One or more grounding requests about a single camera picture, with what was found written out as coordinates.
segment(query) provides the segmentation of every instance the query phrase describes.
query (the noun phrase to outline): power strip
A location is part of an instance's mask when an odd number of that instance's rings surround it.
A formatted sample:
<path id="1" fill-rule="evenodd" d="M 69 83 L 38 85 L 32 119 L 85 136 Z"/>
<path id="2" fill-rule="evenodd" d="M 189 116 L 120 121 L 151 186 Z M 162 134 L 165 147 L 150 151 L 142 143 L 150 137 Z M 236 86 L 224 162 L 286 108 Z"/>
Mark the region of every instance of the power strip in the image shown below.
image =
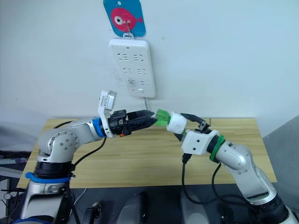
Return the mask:
<path id="1" fill-rule="evenodd" d="M 155 97 L 149 44 L 141 40 L 112 39 L 109 48 L 129 93 L 136 97 Z"/>

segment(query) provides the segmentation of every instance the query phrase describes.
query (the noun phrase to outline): red fish illustration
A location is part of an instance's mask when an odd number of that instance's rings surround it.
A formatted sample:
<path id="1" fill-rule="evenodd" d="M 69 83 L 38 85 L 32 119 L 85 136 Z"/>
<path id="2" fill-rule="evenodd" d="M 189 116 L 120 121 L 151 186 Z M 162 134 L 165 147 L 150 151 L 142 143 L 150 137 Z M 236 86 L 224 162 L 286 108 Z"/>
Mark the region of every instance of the red fish illustration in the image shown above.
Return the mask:
<path id="1" fill-rule="evenodd" d="M 130 30 L 132 30 L 137 22 L 142 22 L 142 17 L 136 19 L 128 10 L 117 7 L 111 12 L 111 20 L 116 28 L 123 32 L 128 32 L 126 22 Z"/>

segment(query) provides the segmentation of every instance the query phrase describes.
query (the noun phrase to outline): blue strap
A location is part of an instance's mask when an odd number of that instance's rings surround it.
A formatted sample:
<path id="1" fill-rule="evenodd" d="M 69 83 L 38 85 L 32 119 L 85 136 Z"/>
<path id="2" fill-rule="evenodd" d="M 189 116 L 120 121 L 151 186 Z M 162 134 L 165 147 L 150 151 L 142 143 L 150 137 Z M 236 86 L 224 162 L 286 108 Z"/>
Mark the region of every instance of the blue strap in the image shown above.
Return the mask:
<path id="1" fill-rule="evenodd" d="M 103 132 L 102 132 L 101 124 L 102 124 L 102 121 L 101 121 L 100 118 L 93 119 L 93 126 L 94 126 L 94 128 L 95 128 L 95 131 L 97 132 L 98 136 L 104 138 L 105 135 L 104 135 Z"/>
<path id="2" fill-rule="evenodd" d="M 23 222 L 28 222 L 28 221 L 37 222 L 37 223 L 41 223 L 41 224 L 51 224 L 49 222 L 38 220 L 36 218 L 18 219 L 16 221 L 14 221 L 13 224 L 15 224 L 15 223 L 23 223 Z"/>
<path id="3" fill-rule="evenodd" d="M 70 181 L 70 177 L 60 178 L 60 179 L 40 179 L 33 175 L 33 173 L 28 172 L 25 174 L 27 179 L 32 180 L 35 183 L 65 183 Z"/>

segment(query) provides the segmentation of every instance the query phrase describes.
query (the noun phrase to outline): green ring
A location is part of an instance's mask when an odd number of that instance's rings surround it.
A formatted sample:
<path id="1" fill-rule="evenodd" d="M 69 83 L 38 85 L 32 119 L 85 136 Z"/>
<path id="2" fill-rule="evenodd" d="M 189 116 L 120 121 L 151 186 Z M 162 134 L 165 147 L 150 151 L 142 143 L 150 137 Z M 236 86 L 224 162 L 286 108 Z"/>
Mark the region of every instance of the green ring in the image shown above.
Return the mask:
<path id="1" fill-rule="evenodd" d="M 220 146 L 225 142 L 225 138 L 223 135 L 220 136 L 220 138 L 217 140 L 217 144 L 215 145 L 212 153 L 211 153 L 211 156 L 210 156 L 210 160 L 215 162 L 215 156 L 216 156 L 216 153 L 218 152 Z"/>

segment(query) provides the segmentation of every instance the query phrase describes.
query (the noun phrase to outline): wooden table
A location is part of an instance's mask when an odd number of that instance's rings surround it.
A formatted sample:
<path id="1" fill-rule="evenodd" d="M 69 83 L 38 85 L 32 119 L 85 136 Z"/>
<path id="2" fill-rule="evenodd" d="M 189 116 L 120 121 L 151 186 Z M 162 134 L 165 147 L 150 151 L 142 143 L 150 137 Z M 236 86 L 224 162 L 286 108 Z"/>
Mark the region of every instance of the wooden table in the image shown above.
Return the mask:
<path id="1" fill-rule="evenodd" d="M 49 119 L 43 129 L 47 130 L 71 119 Z M 276 182 L 266 148 L 255 119 L 206 119 L 211 128 L 217 129 L 225 139 L 244 144 L 252 151 L 254 161 L 272 182 Z M 188 127 L 195 128 L 196 123 Z M 82 146 L 74 155 L 77 161 L 87 152 L 94 150 L 101 141 Z M 133 132 L 130 136 L 107 139 L 104 147 L 85 158 L 76 167 L 76 178 L 71 188 L 105 188 L 180 185 L 183 151 L 180 142 L 165 128 L 152 126 Z M 25 188 L 26 172 L 33 172 L 38 155 L 37 145 L 18 183 Z M 186 166 L 186 184 L 210 184 L 217 164 L 209 160 L 209 154 L 193 156 Z M 215 183 L 235 183 L 230 173 L 221 168 Z"/>

